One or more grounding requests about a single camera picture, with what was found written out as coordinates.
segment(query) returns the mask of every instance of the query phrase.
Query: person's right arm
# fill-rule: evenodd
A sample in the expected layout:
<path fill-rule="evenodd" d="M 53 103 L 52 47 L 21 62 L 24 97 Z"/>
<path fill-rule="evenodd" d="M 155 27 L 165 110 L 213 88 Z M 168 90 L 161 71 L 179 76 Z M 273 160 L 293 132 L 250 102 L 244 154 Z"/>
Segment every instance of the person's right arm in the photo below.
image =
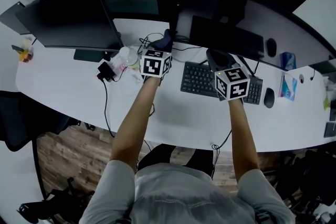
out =
<path fill-rule="evenodd" d="M 237 197 L 252 206 L 256 215 L 262 216 L 266 223 L 295 223 L 293 214 L 259 169 L 256 147 L 241 100 L 228 103 L 233 164 L 238 182 Z"/>
<path fill-rule="evenodd" d="M 259 169 L 258 155 L 241 100 L 231 100 L 228 103 L 232 129 L 233 166 L 238 182 L 246 172 Z"/>

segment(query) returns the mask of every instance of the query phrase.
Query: blue and white package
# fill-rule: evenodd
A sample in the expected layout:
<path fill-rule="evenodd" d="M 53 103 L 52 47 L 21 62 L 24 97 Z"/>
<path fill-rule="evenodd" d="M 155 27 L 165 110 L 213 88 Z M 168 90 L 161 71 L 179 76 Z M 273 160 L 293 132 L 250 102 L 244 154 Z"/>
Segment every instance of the blue and white package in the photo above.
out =
<path fill-rule="evenodd" d="M 283 74 L 280 86 L 279 97 L 287 98 L 290 101 L 294 101 L 296 86 L 298 84 L 297 79 L 293 78 L 289 74 Z"/>
<path fill-rule="evenodd" d="M 285 70 L 296 69 L 295 54 L 291 52 L 283 52 L 280 54 L 281 68 Z"/>

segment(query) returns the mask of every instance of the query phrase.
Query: computer mouse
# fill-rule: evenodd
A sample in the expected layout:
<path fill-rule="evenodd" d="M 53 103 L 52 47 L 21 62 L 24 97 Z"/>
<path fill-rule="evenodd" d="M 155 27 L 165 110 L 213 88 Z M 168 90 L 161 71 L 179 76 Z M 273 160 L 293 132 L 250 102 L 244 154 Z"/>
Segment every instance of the computer mouse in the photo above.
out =
<path fill-rule="evenodd" d="M 274 39 L 269 38 L 266 41 L 267 54 L 269 57 L 274 57 L 277 54 L 277 43 Z"/>
<path fill-rule="evenodd" d="M 271 88 L 267 88 L 266 89 L 266 93 L 265 93 L 265 98 L 264 98 L 264 105 L 271 109 L 272 106 L 274 105 L 274 90 Z"/>

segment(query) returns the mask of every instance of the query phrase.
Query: table surface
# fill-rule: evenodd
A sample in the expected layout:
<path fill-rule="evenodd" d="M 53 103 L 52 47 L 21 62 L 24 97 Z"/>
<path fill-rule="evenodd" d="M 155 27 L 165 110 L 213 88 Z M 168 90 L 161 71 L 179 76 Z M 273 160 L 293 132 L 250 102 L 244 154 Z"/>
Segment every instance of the table surface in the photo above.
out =
<path fill-rule="evenodd" d="M 125 45 L 139 44 L 140 37 L 164 33 L 169 27 L 167 23 L 131 19 L 115 19 L 114 23 Z M 174 47 L 192 46 L 175 44 Z M 74 53 L 73 49 L 45 48 L 35 42 L 33 60 L 19 63 L 17 88 L 56 111 L 107 129 L 105 90 L 95 74 L 98 64 L 73 60 Z M 150 117 L 146 140 L 206 150 L 212 144 L 222 144 L 231 129 L 228 103 L 180 91 L 183 62 L 201 62 L 206 59 L 205 53 L 205 48 L 173 50 L 175 60 L 156 93 L 155 113 Z M 257 62 L 246 61 L 254 70 Z M 134 78 L 136 72 L 128 69 L 119 82 L 107 83 L 107 117 L 112 131 L 118 130 L 141 87 Z M 259 152 L 294 150 L 336 140 L 323 138 L 330 109 L 323 108 L 326 91 L 322 75 L 316 72 L 311 81 L 310 67 L 289 73 L 297 79 L 300 74 L 305 78 L 303 84 L 298 82 L 295 100 L 276 98 L 274 106 L 268 109 L 263 105 L 266 89 L 272 88 L 278 95 L 283 71 L 262 63 L 258 66 L 256 76 L 264 80 L 261 103 L 244 104 L 244 107 Z M 231 138 L 222 150 L 231 151 Z"/>

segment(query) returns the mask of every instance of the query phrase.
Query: white cube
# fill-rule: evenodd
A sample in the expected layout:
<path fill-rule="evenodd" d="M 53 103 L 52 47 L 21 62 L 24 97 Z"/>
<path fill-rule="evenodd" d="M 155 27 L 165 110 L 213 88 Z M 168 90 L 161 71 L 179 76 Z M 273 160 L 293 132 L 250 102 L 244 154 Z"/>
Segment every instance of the white cube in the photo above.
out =
<path fill-rule="evenodd" d="M 249 86 L 250 77 L 244 67 L 215 72 L 215 89 L 227 101 L 247 96 Z"/>
<path fill-rule="evenodd" d="M 140 60 L 140 73 L 144 76 L 161 78 L 170 69 L 170 52 L 143 50 Z"/>

